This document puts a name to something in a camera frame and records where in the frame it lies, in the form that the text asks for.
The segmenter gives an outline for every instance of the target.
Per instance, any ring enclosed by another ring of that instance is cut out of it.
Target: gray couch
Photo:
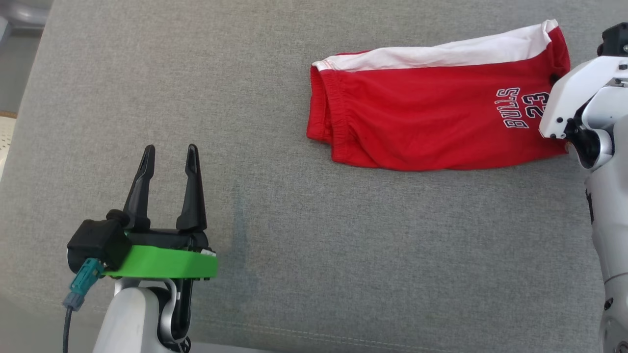
[[[149,216],[174,225],[195,143],[220,269],[195,287],[194,341],[594,351],[604,293],[575,161],[401,173],[333,163],[305,137],[315,60],[551,18],[576,64],[628,19],[628,4],[56,0],[0,183],[0,297],[11,313],[0,315],[0,348],[60,349],[74,230],[122,207],[150,143]],[[75,315],[73,352],[89,351],[111,295],[100,281]]]

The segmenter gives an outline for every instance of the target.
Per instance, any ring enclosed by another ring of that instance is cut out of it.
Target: floor
[[[0,47],[0,111],[18,112],[39,41],[11,36]]]
[[[0,180],[2,180],[4,163],[11,147],[14,127],[15,119],[0,115]]]

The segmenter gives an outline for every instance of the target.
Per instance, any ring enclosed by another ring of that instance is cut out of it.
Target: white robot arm
[[[600,350],[628,353],[628,23],[604,31],[599,57],[552,88],[539,130],[567,139],[586,180],[606,292]]]

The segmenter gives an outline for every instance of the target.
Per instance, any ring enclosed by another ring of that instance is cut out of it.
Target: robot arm
[[[600,349],[628,353],[628,23],[602,38],[600,56],[552,88],[539,130],[567,139],[591,172],[586,195],[606,293]]]
[[[217,272],[209,248],[205,201],[198,149],[188,147],[187,187],[176,229],[152,229],[146,212],[155,148],[146,147],[123,211],[112,210],[107,220],[85,220],[68,243],[68,265],[77,273],[67,307],[64,352],[72,311],[100,276],[116,279],[94,353],[167,353],[190,350],[194,281],[209,280]],[[94,264],[92,272],[88,264]],[[139,287],[142,281],[162,287]]]

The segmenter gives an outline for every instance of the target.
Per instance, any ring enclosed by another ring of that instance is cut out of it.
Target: green mount ring
[[[186,250],[134,245],[117,271],[104,276],[132,278],[211,278],[216,277],[215,256]]]

